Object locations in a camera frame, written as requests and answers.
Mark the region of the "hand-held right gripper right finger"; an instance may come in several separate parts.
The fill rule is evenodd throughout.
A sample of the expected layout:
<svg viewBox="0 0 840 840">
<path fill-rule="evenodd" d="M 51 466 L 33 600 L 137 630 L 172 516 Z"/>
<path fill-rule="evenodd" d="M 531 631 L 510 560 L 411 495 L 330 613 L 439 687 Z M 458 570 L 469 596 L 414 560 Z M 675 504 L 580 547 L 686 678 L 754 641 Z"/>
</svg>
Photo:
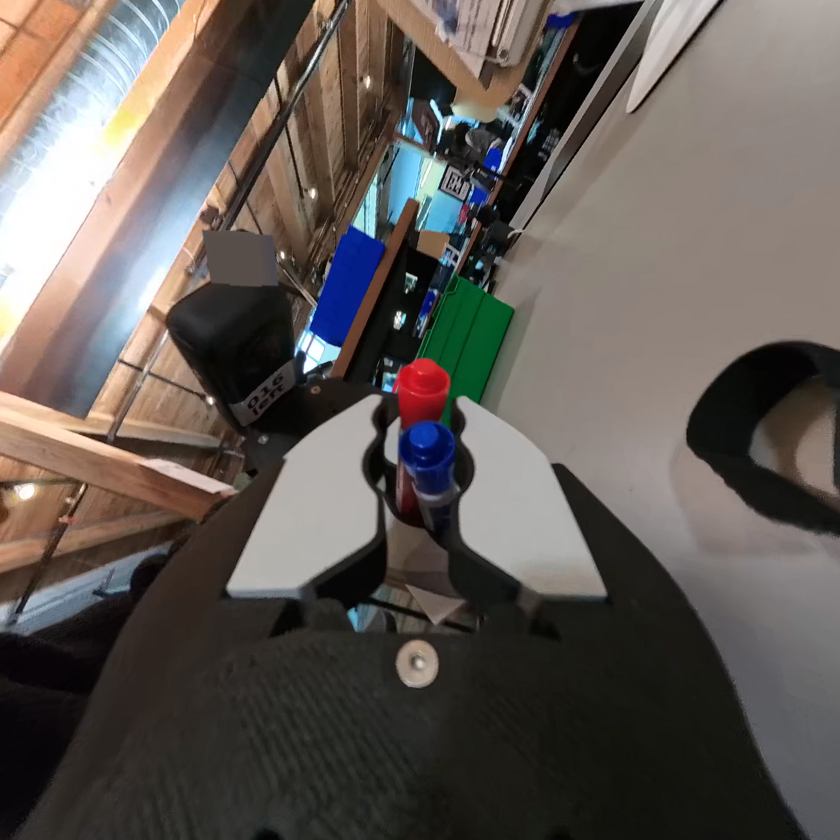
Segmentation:
<svg viewBox="0 0 840 840">
<path fill-rule="evenodd" d="M 473 606 L 606 602 L 590 547 L 548 457 L 528 437 L 460 396 L 465 457 L 448 544 L 448 576 Z"/>
</svg>

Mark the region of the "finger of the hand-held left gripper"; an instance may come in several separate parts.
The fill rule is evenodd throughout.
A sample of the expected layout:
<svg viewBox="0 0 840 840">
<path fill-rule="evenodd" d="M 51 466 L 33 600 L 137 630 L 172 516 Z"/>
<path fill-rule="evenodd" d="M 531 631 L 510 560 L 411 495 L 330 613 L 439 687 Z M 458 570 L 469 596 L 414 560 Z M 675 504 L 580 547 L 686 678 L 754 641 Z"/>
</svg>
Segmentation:
<svg viewBox="0 0 840 840">
<path fill-rule="evenodd" d="M 448 576 L 448 552 L 426 530 L 390 521 L 386 527 L 386 554 L 387 585 L 412 585 L 436 595 L 458 596 Z"/>
</svg>

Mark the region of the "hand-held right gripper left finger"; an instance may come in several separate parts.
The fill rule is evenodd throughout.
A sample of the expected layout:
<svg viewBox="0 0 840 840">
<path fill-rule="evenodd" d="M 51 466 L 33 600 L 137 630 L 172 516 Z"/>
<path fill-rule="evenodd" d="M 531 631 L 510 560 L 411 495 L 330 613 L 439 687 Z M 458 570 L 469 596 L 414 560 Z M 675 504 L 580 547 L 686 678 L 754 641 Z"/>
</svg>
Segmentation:
<svg viewBox="0 0 840 840">
<path fill-rule="evenodd" d="M 284 455 L 227 582 L 237 599 L 362 602 L 384 582 L 385 504 L 371 462 L 387 404 L 366 395 Z"/>
</svg>

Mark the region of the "blue dry erase marker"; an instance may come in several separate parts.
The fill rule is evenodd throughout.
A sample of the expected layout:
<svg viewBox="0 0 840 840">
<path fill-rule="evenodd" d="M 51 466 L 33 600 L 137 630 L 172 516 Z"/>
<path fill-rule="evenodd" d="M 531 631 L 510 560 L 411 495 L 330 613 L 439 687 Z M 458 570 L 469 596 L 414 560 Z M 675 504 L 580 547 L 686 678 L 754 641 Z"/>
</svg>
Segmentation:
<svg viewBox="0 0 840 840">
<path fill-rule="evenodd" d="M 415 423 L 402 433 L 398 454 L 411 479 L 423 525 L 442 536 L 449 530 L 459 493 L 453 432 L 440 422 Z"/>
</svg>

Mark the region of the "red dry erase marker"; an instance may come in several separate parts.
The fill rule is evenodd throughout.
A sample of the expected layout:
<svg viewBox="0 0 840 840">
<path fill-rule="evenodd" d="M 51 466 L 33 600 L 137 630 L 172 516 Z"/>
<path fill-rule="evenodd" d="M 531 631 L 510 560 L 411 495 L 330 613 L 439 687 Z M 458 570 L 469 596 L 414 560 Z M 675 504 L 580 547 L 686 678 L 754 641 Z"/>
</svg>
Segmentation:
<svg viewBox="0 0 840 840">
<path fill-rule="evenodd" d="M 436 362 L 418 359 L 403 367 L 396 380 L 398 425 L 395 442 L 398 446 L 403 433 L 424 421 L 441 419 L 448 399 L 450 379 Z M 412 526 L 423 524 L 413 481 L 404 466 L 400 450 L 395 461 L 395 509 L 399 519 Z"/>
</svg>

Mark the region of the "blue screen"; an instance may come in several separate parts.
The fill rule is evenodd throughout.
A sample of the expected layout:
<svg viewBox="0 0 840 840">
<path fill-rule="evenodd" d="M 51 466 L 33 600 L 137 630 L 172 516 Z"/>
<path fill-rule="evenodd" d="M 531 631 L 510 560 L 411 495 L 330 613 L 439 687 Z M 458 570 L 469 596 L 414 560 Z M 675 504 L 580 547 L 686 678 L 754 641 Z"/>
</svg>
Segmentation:
<svg viewBox="0 0 840 840">
<path fill-rule="evenodd" d="M 339 240 L 311 320 L 314 336 L 343 346 L 384 252 L 380 240 L 349 226 Z"/>
</svg>

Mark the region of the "wooden beam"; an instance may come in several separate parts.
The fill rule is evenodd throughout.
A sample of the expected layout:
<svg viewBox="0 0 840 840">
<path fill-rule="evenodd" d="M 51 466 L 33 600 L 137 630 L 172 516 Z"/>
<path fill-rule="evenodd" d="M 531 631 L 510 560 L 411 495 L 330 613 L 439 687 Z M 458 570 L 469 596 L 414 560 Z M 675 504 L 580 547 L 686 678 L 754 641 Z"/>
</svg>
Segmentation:
<svg viewBox="0 0 840 840">
<path fill-rule="evenodd" d="M 209 478 L 179 465 L 159 469 L 150 459 L 72 430 L 75 418 L 59 421 L 57 415 L 3 392 L 2 456 L 192 520 L 238 494 L 222 482 L 211 488 Z"/>
</svg>

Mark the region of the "brown wooden shelf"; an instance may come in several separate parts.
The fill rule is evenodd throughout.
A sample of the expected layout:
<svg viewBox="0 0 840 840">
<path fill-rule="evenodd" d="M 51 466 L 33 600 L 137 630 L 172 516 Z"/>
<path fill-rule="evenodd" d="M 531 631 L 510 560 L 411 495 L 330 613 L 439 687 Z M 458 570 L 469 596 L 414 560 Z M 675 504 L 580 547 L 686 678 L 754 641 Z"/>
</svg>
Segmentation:
<svg viewBox="0 0 840 840">
<path fill-rule="evenodd" d="M 332 366 L 331 377 L 345 380 L 350 374 L 353 363 L 361 351 L 363 339 L 371 326 L 375 309 L 382 298 L 397 257 L 406 243 L 408 235 L 414 231 L 419 203 L 414 198 L 406 200 L 394 229 L 385 244 L 385 251 L 364 298 L 350 326 L 348 336 L 341 352 Z"/>
</svg>

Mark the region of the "green plastic bin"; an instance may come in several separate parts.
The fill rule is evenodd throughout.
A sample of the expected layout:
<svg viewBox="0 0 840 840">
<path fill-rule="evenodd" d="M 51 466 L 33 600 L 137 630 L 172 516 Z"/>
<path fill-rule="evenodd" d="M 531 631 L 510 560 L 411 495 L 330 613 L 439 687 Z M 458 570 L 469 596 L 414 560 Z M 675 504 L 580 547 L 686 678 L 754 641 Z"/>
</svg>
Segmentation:
<svg viewBox="0 0 840 840">
<path fill-rule="evenodd" d="M 479 403 L 508 331 L 513 308 L 454 275 L 437 301 L 418 357 L 430 359 L 450 379 L 441 422 L 448 426 L 454 399 Z"/>
</svg>

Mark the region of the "white flat pad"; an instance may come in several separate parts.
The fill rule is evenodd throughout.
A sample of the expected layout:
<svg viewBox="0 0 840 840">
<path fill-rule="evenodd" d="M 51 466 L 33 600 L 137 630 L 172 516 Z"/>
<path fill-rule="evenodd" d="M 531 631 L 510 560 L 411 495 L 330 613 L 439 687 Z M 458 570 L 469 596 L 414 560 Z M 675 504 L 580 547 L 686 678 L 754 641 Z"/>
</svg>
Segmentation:
<svg viewBox="0 0 840 840">
<path fill-rule="evenodd" d="M 637 73 L 626 102 L 626 113 L 635 112 L 659 79 L 677 60 L 697 30 L 720 1 L 664 1 L 647 37 Z"/>
</svg>

